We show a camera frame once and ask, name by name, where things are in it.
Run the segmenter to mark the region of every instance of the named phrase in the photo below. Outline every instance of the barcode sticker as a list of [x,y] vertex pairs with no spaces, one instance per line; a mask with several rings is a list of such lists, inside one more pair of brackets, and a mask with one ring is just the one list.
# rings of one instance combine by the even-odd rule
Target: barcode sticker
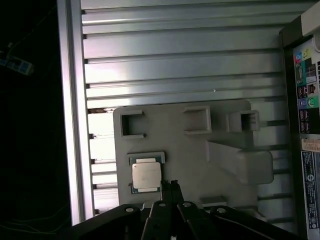
[[320,139],[301,139],[301,147],[304,151],[320,153]]

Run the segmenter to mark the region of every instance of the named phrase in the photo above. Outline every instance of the dark background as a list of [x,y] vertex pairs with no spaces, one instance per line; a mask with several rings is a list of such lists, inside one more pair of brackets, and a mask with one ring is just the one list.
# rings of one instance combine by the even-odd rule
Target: dark background
[[56,6],[0,3],[0,51],[27,36],[11,55],[35,66],[30,76],[0,66],[0,239],[52,239],[71,224]]

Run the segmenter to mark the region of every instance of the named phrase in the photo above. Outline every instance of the aluminum frame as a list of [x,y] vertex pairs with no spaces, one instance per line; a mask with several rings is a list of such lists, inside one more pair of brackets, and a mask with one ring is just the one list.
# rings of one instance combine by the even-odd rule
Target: aluminum frame
[[72,225],[94,216],[81,4],[58,0],[65,137]]

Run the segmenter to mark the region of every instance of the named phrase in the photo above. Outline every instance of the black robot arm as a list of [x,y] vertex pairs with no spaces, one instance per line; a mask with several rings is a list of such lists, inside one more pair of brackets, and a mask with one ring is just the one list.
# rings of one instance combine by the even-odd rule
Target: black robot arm
[[161,200],[140,210],[123,204],[66,229],[60,240],[302,240],[302,238],[227,206],[210,213],[185,201],[178,181],[161,182]]

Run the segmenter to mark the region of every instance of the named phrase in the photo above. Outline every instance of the metal slatted wall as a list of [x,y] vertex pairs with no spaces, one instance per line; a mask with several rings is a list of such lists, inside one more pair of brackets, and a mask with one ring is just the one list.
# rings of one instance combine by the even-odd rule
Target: metal slatted wall
[[95,214],[119,204],[112,109],[248,99],[262,125],[254,142],[274,158],[274,182],[259,186],[258,210],[294,231],[278,32],[314,3],[81,0]]

